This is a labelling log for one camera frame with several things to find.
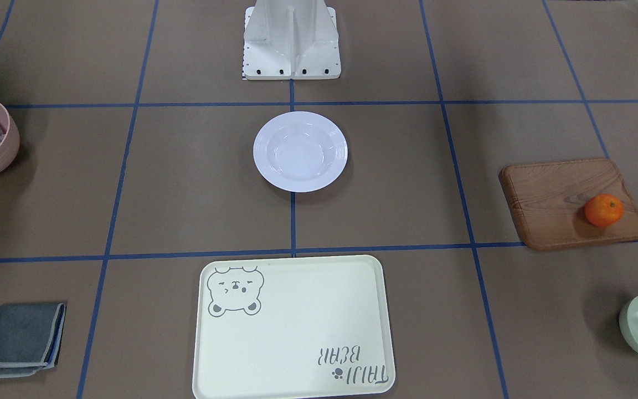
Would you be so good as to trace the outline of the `white round plate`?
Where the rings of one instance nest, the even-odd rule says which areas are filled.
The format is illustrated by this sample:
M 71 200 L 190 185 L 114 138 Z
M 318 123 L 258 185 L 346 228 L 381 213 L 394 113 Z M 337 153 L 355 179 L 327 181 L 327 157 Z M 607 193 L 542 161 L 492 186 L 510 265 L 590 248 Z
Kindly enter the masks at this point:
M 348 142 L 327 117 L 291 111 L 259 129 L 253 159 L 263 179 L 279 189 L 306 193 L 334 182 L 348 162 Z

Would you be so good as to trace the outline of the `orange fruit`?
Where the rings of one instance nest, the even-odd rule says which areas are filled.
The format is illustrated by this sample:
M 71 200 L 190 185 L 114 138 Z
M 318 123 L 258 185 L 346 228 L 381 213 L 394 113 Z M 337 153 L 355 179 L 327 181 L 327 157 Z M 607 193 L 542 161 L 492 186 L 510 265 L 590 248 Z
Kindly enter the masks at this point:
M 603 193 L 588 200 L 583 212 L 590 224 L 596 227 L 609 227 L 622 219 L 624 205 L 615 195 Z

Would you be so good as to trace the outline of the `cream bear serving tray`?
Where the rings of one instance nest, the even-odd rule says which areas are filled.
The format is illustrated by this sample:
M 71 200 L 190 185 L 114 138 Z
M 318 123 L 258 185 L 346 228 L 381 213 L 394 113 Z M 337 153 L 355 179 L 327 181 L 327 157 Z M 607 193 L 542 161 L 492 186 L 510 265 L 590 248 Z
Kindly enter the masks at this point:
M 213 261 L 200 273 L 196 398 L 375 395 L 396 379 L 374 256 Z

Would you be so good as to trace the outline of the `wooden cutting board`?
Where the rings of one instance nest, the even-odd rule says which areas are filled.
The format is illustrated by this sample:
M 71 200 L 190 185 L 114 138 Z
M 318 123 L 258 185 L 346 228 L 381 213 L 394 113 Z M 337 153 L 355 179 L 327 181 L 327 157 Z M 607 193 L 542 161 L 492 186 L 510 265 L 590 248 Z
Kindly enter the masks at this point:
M 547 252 L 638 240 L 638 207 L 610 159 L 537 162 L 506 166 L 500 181 L 521 241 Z M 608 227 L 585 217 L 585 204 L 597 195 L 617 197 L 623 216 Z

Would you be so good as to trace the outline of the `grey folded cloth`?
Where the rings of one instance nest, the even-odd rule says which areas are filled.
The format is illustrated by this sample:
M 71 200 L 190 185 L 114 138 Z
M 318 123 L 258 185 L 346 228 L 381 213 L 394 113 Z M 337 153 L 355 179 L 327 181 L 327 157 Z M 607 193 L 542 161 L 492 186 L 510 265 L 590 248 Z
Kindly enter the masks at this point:
M 67 310 L 65 303 L 52 301 L 0 306 L 0 380 L 56 366 Z

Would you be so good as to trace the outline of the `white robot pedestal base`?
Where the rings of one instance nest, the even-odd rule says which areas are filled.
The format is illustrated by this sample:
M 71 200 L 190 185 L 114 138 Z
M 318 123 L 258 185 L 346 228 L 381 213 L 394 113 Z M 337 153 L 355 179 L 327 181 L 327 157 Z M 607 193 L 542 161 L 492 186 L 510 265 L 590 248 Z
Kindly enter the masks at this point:
M 341 76 L 337 13 L 326 2 L 257 1 L 244 23 L 243 79 Z

